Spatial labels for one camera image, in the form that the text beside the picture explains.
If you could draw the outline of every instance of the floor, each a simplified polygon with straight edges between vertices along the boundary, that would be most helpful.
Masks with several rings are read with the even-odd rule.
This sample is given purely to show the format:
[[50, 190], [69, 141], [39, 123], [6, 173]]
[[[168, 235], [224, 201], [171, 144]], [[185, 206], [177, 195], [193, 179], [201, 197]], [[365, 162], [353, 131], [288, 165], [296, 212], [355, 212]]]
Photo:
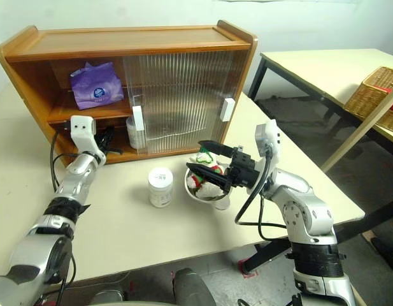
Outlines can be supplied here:
[[[259, 101], [262, 109], [278, 119], [278, 125], [321, 165], [354, 130], [342, 129], [325, 145], [325, 136], [338, 116], [328, 123], [322, 120], [326, 108], [308, 98], [273, 98]], [[393, 200], [393, 157], [367, 137], [356, 145], [329, 173], [334, 182], [366, 212]], [[393, 220], [374, 229], [393, 245]], [[347, 255], [344, 269], [365, 302], [393, 306], [393, 271], [365, 239], [357, 236], [339, 246]], [[63, 305], [86, 305], [103, 288], [119, 285], [129, 300], [174, 303], [172, 275], [190, 267], [201, 275], [217, 305], [237, 305], [237, 299], [251, 306], [286, 305], [297, 292], [292, 277], [293, 262], [278, 256], [245, 278], [238, 261], [253, 255], [253, 246], [233, 251], [186, 259], [175, 263], [111, 275], [102, 279], [76, 283], [66, 290]]]

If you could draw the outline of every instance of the table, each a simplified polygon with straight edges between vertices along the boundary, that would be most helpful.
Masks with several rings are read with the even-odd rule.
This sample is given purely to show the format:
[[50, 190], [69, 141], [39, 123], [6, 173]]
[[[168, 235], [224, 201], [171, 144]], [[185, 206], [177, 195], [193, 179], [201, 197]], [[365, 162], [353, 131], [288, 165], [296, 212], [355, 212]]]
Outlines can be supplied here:
[[[244, 94], [233, 115], [225, 143], [243, 145], [258, 160], [255, 125], [269, 120]], [[358, 220], [364, 212], [348, 198], [285, 134], [280, 168], [302, 175], [315, 194], [330, 205], [336, 223]], [[9, 85], [0, 93], [0, 274], [7, 272], [11, 250], [40, 216], [52, 197], [49, 143]], [[231, 206], [219, 211], [189, 198], [183, 187], [189, 155], [106, 165], [90, 188], [91, 207], [76, 225], [73, 253], [76, 280], [108, 275], [261, 241], [257, 229], [237, 226], [234, 217], [247, 199], [246, 191], [231, 193]], [[167, 166], [174, 174], [173, 201], [154, 208], [148, 201], [147, 174]], [[62, 176], [58, 165], [58, 176]], [[259, 199], [245, 220], [256, 220]], [[282, 222], [273, 203], [263, 221]], [[264, 230], [282, 237], [284, 229]]]
[[[362, 122], [343, 107], [361, 82], [379, 66], [393, 68], [393, 55], [377, 49], [303, 50], [265, 52], [255, 74], [248, 97], [255, 99], [269, 68], [302, 91], [318, 98], [328, 108], [355, 125]], [[377, 125], [368, 136], [393, 154], [393, 132]], [[354, 143], [345, 146], [348, 151]], [[327, 171], [334, 163], [321, 168]]]
[[[378, 120], [384, 111], [376, 112], [376, 117], [373, 117], [372, 113], [362, 122], [343, 109], [360, 83], [377, 67], [393, 68], [393, 55], [377, 49], [345, 49], [265, 52], [261, 54], [261, 57], [259, 68], [248, 93], [249, 98], [255, 99], [264, 74], [267, 69], [270, 69], [328, 107], [330, 111], [326, 113], [325, 119], [334, 112], [341, 116], [336, 127], [339, 127], [345, 120], [350, 121], [354, 126], [359, 126], [321, 166], [321, 169], [324, 171], [330, 169], [365, 132], [372, 140], [393, 154], [393, 132], [377, 125], [369, 129], [370, 122]], [[341, 242], [368, 231], [391, 217], [393, 217], [393, 201], [368, 214], [360, 222], [345, 224], [345, 230], [337, 233], [338, 241]]]

